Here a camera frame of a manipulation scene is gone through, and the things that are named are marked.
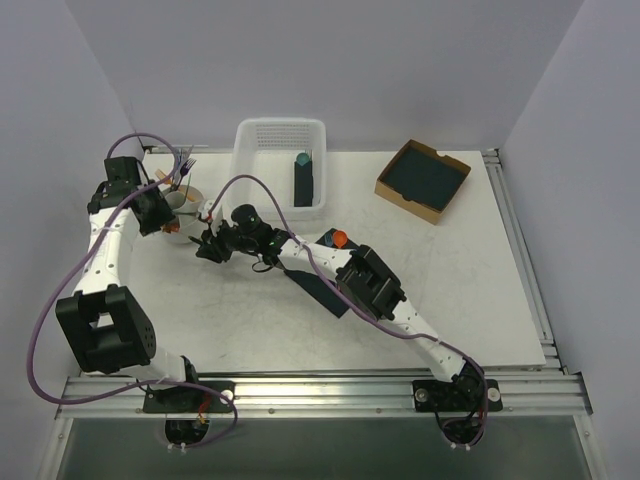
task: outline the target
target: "cable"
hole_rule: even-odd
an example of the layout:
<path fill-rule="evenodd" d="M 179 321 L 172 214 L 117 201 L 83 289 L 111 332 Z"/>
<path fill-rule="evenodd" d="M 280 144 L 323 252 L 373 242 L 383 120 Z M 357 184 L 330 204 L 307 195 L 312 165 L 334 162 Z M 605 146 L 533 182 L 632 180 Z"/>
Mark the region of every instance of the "cable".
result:
<path fill-rule="evenodd" d="M 251 270 L 253 270 L 255 273 L 267 273 L 267 272 L 270 272 L 271 270 L 273 270 L 273 268 L 274 268 L 274 265 L 268 265 L 267 268 L 262 268 L 260 270 L 256 270 L 256 265 L 260 265 L 261 263 L 264 265 L 264 262 L 262 260 L 258 260 L 256 263 L 251 265 Z"/>
<path fill-rule="evenodd" d="M 138 388 L 139 388 L 140 390 L 142 390 L 142 391 L 144 392 L 144 394 L 145 394 L 145 395 L 146 395 L 147 393 L 149 393 L 149 390 L 148 390 L 147 388 L 142 388 L 142 387 L 140 387 L 140 386 L 139 386 Z"/>
<path fill-rule="evenodd" d="M 125 135 L 125 136 L 119 138 L 118 140 L 116 140 L 116 142 L 109 149 L 109 152 L 107 153 L 107 158 L 111 158 L 111 156 L 113 155 L 114 150 L 118 147 L 118 145 L 120 145 L 125 140 L 128 140 L 129 138 L 141 137 L 141 136 L 142 137 L 153 138 L 154 140 L 157 140 L 160 143 L 164 144 L 169 149 L 169 151 L 173 154 L 173 157 L 174 157 L 173 168 L 171 169 L 171 171 L 169 172 L 169 174 L 166 177 L 161 178 L 160 180 L 158 180 L 156 182 L 153 182 L 153 183 L 151 183 L 149 185 L 146 185 L 146 186 L 140 188 L 139 190 L 136 190 L 135 192 L 132 192 L 124 200 L 122 200 L 118 204 L 118 206 L 115 208 L 115 210 L 113 211 L 111 216 L 109 216 L 109 218 L 105 222 L 105 227 L 110 227 L 111 226 L 111 224 L 115 221 L 115 219 L 118 216 L 118 214 L 124 208 L 126 208 L 129 205 L 129 202 L 131 202 L 138 195 L 141 195 L 144 192 L 146 192 L 148 190 L 151 190 L 152 188 L 155 188 L 155 187 L 157 187 L 159 185 L 162 185 L 164 182 L 166 182 L 168 179 L 170 179 L 175 174 L 175 172 L 177 171 L 177 169 L 179 167 L 178 152 L 175 150 L 175 148 L 173 148 L 173 146 L 169 142 L 167 142 L 165 139 L 163 139 L 162 137 L 159 137 L 157 135 L 153 135 L 151 133 L 130 133 L 128 135 Z M 108 231 L 108 228 L 103 228 L 101 230 L 101 232 L 98 235 L 98 237 L 96 238 L 93 246 L 80 259 L 80 261 L 77 263 L 77 265 L 75 265 L 71 269 L 71 271 L 69 271 L 69 273 L 67 273 L 67 275 L 62 279 L 60 284 L 54 289 L 54 291 L 51 294 L 51 296 L 45 302 L 44 307 L 42 308 L 42 311 L 38 315 L 36 323 L 35 323 L 35 325 L 33 327 L 33 332 L 31 333 L 31 338 L 29 339 L 29 346 L 27 348 L 27 381 L 29 382 L 29 386 L 34 391 L 34 393 L 36 395 L 38 395 L 40 398 L 42 398 L 43 400 L 45 400 L 45 401 L 47 401 L 49 403 L 54 403 L 56 405 L 81 405 L 81 404 L 84 404 L 84 403 L 95 402 L 97 400 L 102 400 L 104 398 L 112 397 L 113 395 L 117 395 L 119 393 L 126 392 L 127 390 L 131 390 L 133 388 L 139 388 L 139 387 L 143 387 L 145 385 L 153 385 L 153 384 L 163 384 L 163 385 L 172 385 L 172 386 L 194 388 L 196 390 L 200 390 L 202 392 L 205 392 L 205 393 L 207 393 L 209 395 L 213 395 L 215 397 L 218 397 L 219 399 L 227 402 L 231 406 L 231 409 L 233 410 L 233 422 L 231 423 L 231 425 L 229 427 L 227 427 L 225 430 L 223 430 L 222 432 L 219 432 L 219 433 L 217 433 L 215 435 L 211 435 L 209 437 L 205 437 L 205 439 L 203 439 L 201 442 L 199 442 L 197 444 L 190 445 L 190 447 L 201 447 L 201 446 L 207 445 L 209 443 L 215 442 L 216 440 L 218 440 L 218 439 L 224 437 L 225 435 L 227 435 L 229 432 L 231 432 L 235 428 L 236 423 L 238 422 L 238 410 L 236 409 L 235 405 L 233 404 L 233 402 L 230 399 L 228 399 L 227 397 L 222 395 L 220 392 L 216 392 L 215 390 L 213 390 L 213 389 L 211 389 L 209 387 L 205 387 L 203 385 L 197 385 L 197 384 L 188 383 L 188 382 L 175 382 L 175 381 L 172 381 L 172 380 L 160 380 L 160 381 L 145 380 L 143 382 L 132 383 L 132 384 L 126 385 L 124 387 L 117 388 L 115 390 L 111 390 L 109 392 L 104 392 L 104 393 L 101 393 L 101 394 L 98 394 L 98 395 L 93 395 L 93 396 L 83 397 L 83 398 L 68 399 L 68 398 L 56 398 L 56 397 L 54 397 L 52 395 L 49 395 L 38 384 L 38 381 L 37 381 L 36 376 L 35 376 L 35 365 L 34 365 L 34 363 L 35 363 L 36 345 L 38 343 L 38 337 L 40 336 L 40 332 L 42 331 L 42 326 L 44 325 L 44 322 L 45 322 L 45 320 L 47 318 L 47 315 L 48 315 L 49 311 L 51 310 L 51 308 L 53 307 L 53 304 L 55 303 L 56 299 L 62 293 L 62 290 L 64 290 L 64 288 L 69 284 L 69 282 L 73 279 L 73 277 L 95 255 L 95 253 L 98 250 L 98 248 L 100 248 L 100 245 L 102 245 L 102 242 L 104 241 L 104 237 L 106 236 L 107 231 Z"/>
<path fill-rule="evenodd" d="M 204 413 L 206 413 L 212 401 L 213 401 L 213 397 L 211 395 L 205 395 L 203 402 L 198 407 L 198 420 L 203 425 L 208 421 L 208 420 L 205 420 L 203 415 Z"/>
<path fill-rule="evenodd" d="M 473 380 L 477 380 L 475 377 L 472 377 L 471 375 L 468 374 L 464 374 L 461 373 L 459 375 L 459 377 L 467 377 L 467 378 L 471 378 Z M 482 399 L 479 399 L 475 405 L 471 408 L 471 411 L 469 412 L 469 414 L 466 417 L 457 417 L 457 418 L 449 418 L 446 419 L 444 421 L 441 420 L 440 418 L 440 412 L 438 411 L 437 405 L 435 404 L 435 402 L 433 401 L 433 399 L 431 397 L 428 397 L 428 402 L 431 406 L 431 408 L 433 409 L 433 413 L 436 417 L 436 421 L 438 423 L 438 427 L 440 428 L 440 430 L 442 431 L 442 434 L 445 436 L 445 438 L 457 445 L 465 445 L 466 442 L 463 438 L 461 438 L 461 434 L 464 434 L 463 432 L 455 432 L 452 431 L 452 428 L 461 425 L 461 429 L 464 428 L 469 428 L 469 427 L 475 427 L 474 422 L 476 421 L 476 419 L 474 419 L 474 415 L 476 415 L 477 413 L 481 414 L 482 417 Z"/>
<path fill-rule="evenodd" d="M 109 183 L 109 182 L 107 182 L 106 180 L 103 181 L 103 182 L 100 182 L 98 184 L 98 188 L 96 188 L 96 193 L 102 193 L 104 191 L 105 187 L 107 186 L 107 183 Z"/>
<path fill-rule="evenodd" d="M 142 170 L 142 173 L 144 173 L 144 176 L 147 179 L 147 184 L 151 183 L 151 179 L 149 178 L 147 169 L 144 168 L 144 163 L 142 163 L 142 160 L 140 160 L 139 158 L 136 158 L 136 161 L 138 162 L 138 166 L 140 167 L 140 170 Z"/>
<path fill-rule="evenodd" d="M 320 267 L 318 267 L 318 265 L 316 264 L 316 262 L 315 262 L 315 260 L 313 258 L 313 253 L 311 252 L 311 249 L 307 245 L 302 243 L 296 237 L 296 235 L 293 233 L 293 231 L 289 227 L 289 224 L 287 223 L 286 218 L 284 217 L 284 214 L 282 213 L 282 209 L 280 208 L 280 205 L 278 205 L 277 200 L 273 196 L 273 193 L 271 192 L 271 190 L 269 190 L 269 187 L 267 187 L 264 184 L 264 182 L 262 182 L 262 180 L 260 180 L 259 178 L 254 177 L 253 175 L 242 174 L 242 175 L 237 175 L 237 176 L 233 177 L 231 180 L 229 180 L 225 184 L 225 186 L 222 187 L 222 190 L 220 191 L 220 193 L 216 197 L 215 201 L 213 202 L 213 205 L 209 209 L 209 212 L 208 212 L 208 216 L 209 217 L 211 217 L 213 211 L 216 209 L 216 207 L 220 203 L 220 200 L 222 199 L 222 196 L 229 189 L 229 187 L 233 183 L 235 183 L 238 180 L 243 179 L 243 178 L 253 180 L 254 182 L 258 183 L 258 185 L 260 185 L 263 188 L 265 193 L 271 199 L 271 202 L 273 203 L 273 206 L 275 207 L 276 212 L 278 213 L 278 216 L 280 217 L 280 221 L 282 222 L 282 225 L 284 226 L 284 229 L 287 231 L 287 233 L 289 234 L 291 239 L 294 242 L 296 242 L 296 244 L 300 248 L 303 248 L 307 252 L 307 256 L 309 257 L 309 263 L 311 265 L 311 268 L 313 268 L 313 271 L 316 273 L 318 278 L 320 278 L 322 283 L 324 283 L 327 287 L 329 287 L 329 289 L 331 289 L 331 291 L 338 298 L 340 298 L 340 300 L 342 300 L 344 302 L 344 304 L 347 305 L 358 317 L 360 317 L 365 322 L 371 324 L 372 326 L 374 326 L 378 330 L 386 333 L 387 335 L 395 337 L 395 338 L 400 338 L 402 340 L 415 340 L 417 338 L 426 338 L 427 340 L 431 340 L 432 342 L 439 343 L 440 345 L 444 346 L 445 348 L 448 348 L 449 350 L 451 350 L 452 352 L 456 353 L 457 355 L 460 355 L 466 362 L 469 363 L 469 365 L 471 365 L 471 367 L 476 371 L 476 373 L 479 375 L 480 379 L 482 380 L 482 386 L 483 386 L 483 405 L 482 405 L 482 409 L 483 409 L 484 414 L 483 414 L 483 417 L 480 419 L 480 422 L 481 422 L 480 423 L 480 428 L 479 428 L 477 434 L 473 437 L 473 439 L 471 441 L 469 441 L 468 443 L 464 444 L 464 445 L 456 444 L 455 446 L 460 446 L 460 447 L 473 447 L 473 446 L 475 446 L 480 441 L 480 439 L 482 438 L 482 436 L 484 434 L 484 430 L 486 428 L 486 419 L 488 417 L 488 413 L 487 412 L 489 411 L 489 398 L 488 398 L 488 395 L 487 395 L 488 391 L 489 391 L 489 388 L 487 386 L 487 380 L 486 380 L 486 378 L 484 376 L 484 371 L 482 370 L 480 365 L 478 365 L 475 360 L 473 360 L 470 356 L 468 356 L 466 353 L 464 353 L 460 349 L 454 347 L 453 345 L 451 345 L 451 344 L 449 344 L 449 343 L 447 343 L 447 342 L 445 342 L 443 340 L 439 340 L 439 339 L 437 339 L 437 338 L 435 338 L 435 337 L 433 337 L 431 335 L 428 335 L 426 333 L 416 333 L 416 334 L 412 334 L 412 335 L 407 335 L 407 334 L 402 334 L 402 333 L 396 333 L 393 330 L 390 330 L 389 328 L 385 327 L 384 325 L 379 324 L 374 318 L 372 318 L 369 315 L 367 315 L 357 305 L 355 305 L 351 300 L 349 300 L 347 297 L 345 297 L 344 294 L 322 273 L 322 270 L 320 270 Z M 443 425 L 446 426 L 447 424 L 450 424 L 451 421 L 448 421 L 448 423 L 443 422 Z"/>

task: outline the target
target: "green object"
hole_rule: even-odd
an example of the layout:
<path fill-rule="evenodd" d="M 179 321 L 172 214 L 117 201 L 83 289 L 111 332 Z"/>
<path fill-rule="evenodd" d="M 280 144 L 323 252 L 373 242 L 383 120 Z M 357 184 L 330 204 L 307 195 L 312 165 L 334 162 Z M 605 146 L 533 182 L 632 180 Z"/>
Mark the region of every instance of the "green object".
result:
<path fill-rule="evenodd" d="M 310 161 L 311 161 L 311 157 L 309 156 L 308 153 L 305 153 L 305 152 L 299 153 L 298 156 L 296 157 L 296 163 L 301 167 L 306 165 Z"/>

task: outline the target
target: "white tabletop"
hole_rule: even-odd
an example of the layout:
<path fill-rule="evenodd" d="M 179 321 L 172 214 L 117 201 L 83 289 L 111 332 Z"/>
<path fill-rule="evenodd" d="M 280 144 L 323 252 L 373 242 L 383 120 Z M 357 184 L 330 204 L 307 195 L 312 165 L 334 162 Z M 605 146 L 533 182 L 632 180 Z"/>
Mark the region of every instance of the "white tabletop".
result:
<path fill-rule="evenodd" d="M 297 222 L 315 240 L 331 227 L 373 247 L 443 339 L 483 366 L 544 364 L 525 293 L 478 152 L 446 152 L 471 166 L 437 226 L 373 193 L 392 152 L 328 154 L 321 220 Z M 231 154 L 196 154 L 191 184 L 208 197 L 228 179 Z M 149 173 L 171 157 L 147 155 Z M 269 184 L 277 172 L 261 170 Z M 278 270 L 257 274 L 253 258 L 224 265 L 160 234 L 138 239 L 129 287 L 158 342 L 201 372 L 422 368 L 402 340 L 348 312 L 337 319 Z"/>

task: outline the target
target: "brown cardboard box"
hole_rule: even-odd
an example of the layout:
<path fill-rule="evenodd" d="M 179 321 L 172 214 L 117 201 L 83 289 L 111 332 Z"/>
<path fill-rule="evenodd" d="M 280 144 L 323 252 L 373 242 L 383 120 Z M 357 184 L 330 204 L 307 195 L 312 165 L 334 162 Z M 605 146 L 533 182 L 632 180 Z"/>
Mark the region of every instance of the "brown cardboard box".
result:
<path fill-rule="evenodd" d="M 435 225 L 470 171 L 469 165 L 409 140 L 378 177 L 375 193 Z"/>

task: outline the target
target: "orange cap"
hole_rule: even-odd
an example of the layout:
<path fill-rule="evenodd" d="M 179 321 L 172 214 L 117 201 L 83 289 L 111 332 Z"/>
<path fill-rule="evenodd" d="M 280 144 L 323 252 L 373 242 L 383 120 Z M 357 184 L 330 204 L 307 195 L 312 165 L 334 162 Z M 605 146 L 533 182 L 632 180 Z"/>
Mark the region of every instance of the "orange cap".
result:
<path fill-rule="evenodd" d="M 333 244 L 336 247 L 344 247 L 347 244 L 347 240 L 349 240 L 349 238 L 347 237 L 347 234 L 342 230 L 336 230 L 335 232 L 333 232 Z"/>

